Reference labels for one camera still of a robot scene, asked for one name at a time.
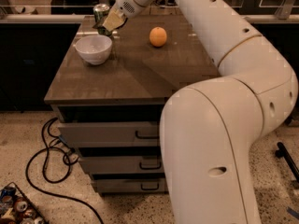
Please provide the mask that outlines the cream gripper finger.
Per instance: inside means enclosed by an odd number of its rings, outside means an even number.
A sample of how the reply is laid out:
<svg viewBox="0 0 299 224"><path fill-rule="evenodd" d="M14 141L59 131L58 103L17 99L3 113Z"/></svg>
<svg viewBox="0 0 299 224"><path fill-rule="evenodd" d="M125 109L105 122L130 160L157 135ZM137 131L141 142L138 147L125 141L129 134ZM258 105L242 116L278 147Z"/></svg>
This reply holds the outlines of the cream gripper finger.
<svg viewBox="0 0 299 224"><path fill-rule="evenodd" d="M111 9L103 22L103 26L110 32L125 24L126 16L117 9Z"/></svg>

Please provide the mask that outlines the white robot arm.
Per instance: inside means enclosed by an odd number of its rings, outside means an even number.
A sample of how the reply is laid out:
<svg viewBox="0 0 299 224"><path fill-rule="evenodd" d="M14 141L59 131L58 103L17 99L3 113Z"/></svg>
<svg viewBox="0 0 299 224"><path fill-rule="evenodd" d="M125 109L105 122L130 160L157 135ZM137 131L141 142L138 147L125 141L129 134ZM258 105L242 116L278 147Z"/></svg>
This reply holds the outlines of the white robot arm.
<svg viewBox="0 0 299 224"><path fill-rule="evenodd" d="M123 25L154 0L116 0ZM292 112L298 81L273 45L223 0L175 0L218 69L164 105L160 145L177 224L261 224L249 150Z"/></svg>

